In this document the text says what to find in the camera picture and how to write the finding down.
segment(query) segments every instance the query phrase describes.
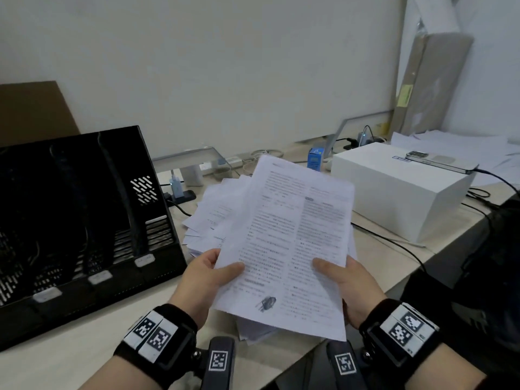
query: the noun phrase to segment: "human hand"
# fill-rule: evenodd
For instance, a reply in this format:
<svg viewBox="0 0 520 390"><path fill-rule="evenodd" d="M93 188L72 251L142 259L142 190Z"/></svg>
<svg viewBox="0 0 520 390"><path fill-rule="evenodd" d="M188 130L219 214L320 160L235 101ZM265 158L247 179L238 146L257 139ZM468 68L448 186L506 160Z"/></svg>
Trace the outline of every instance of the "human hand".
<svg viewBox="0 0 520 390"><path fill-rule="evenodd" d="M347 319L356 329L368 314L386 299L374 277L350 256L347 256L346 267L340 267L321 258L313 259L313 266L338 284L341 297L347 305Z"/></svg>
<svg viewBox="0 0 520 390"><path fill-rule="evenodd" d="M204 326L218 289L244 271L243 262L214 269L220 249L211 249L196 257L184 271L177 289L168 301L189 314L200 329Z"/></svg>

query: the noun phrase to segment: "black sleeve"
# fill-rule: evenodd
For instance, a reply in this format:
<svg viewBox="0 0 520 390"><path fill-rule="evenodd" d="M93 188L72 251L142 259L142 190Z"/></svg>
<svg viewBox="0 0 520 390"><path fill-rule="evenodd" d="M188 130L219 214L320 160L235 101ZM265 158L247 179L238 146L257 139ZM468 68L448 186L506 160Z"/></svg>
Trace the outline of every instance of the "black sleeve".
<svg viewBox="0 0 520 390"><path fill-rule="evenodd" d="M520 379L509 373L492 373L487 376L475 390L506 390L520 388Z"/></svg>

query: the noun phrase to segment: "wrist strap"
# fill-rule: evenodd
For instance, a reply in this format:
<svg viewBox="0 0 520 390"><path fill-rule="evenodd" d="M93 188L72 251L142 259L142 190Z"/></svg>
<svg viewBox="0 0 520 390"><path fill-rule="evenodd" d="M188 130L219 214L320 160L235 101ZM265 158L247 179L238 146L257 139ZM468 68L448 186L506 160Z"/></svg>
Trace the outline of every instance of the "wrist strap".
<svg viewBox="0 0 520 390"><path fill-rule="evenodd" d="M400 383L439 346L438 330L410 305L391 299L381 301L359 327L374 364Z"/></svg>
<svg viewBox="0 0 520 390"><path fill-rule="evenodd" d="M171 304L154 308L127 332L114 352L160 387L168 389L191 369L197 344L197 325L182 309Z"/></svg>

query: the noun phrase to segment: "white wall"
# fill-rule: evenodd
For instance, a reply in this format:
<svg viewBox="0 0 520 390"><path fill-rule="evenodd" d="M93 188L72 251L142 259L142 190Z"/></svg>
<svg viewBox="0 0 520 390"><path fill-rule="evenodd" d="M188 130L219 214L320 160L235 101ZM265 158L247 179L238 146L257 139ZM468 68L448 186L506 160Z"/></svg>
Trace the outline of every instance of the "white wall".
<svg viewBox="0 0 520 390"><path fill-rule="evenodd" d="M331 134L390 109L403 0L0 0L0 83L56 80L81 132L152 157Z"/></svg>
<svg viewBox="0 0 520 390"><path fill-rule="evenodd" d="M460 0L470 50L443 130L520 142L520 0Z"/></svg>

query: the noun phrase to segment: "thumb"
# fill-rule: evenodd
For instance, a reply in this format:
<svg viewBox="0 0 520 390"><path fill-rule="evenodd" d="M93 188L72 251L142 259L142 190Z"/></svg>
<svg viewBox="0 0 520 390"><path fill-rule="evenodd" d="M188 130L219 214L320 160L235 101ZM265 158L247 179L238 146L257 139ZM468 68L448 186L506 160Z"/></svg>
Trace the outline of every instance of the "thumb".
<svg viewBox="0 0 520 390"><path fill-rule="evenodd" d="M348 270L345 267L340 267L322 258L313 258L313 266L319 273L336 283L344 282L348 277Z"/></svg>
<svg viewBox="0 0 520 390"><path fill-rule="evenodd" d="M219 286L224 286L231 282L238 275L243 273L245 264L243 262L234 262L222 268L214 269L214 277Z"/></svg>

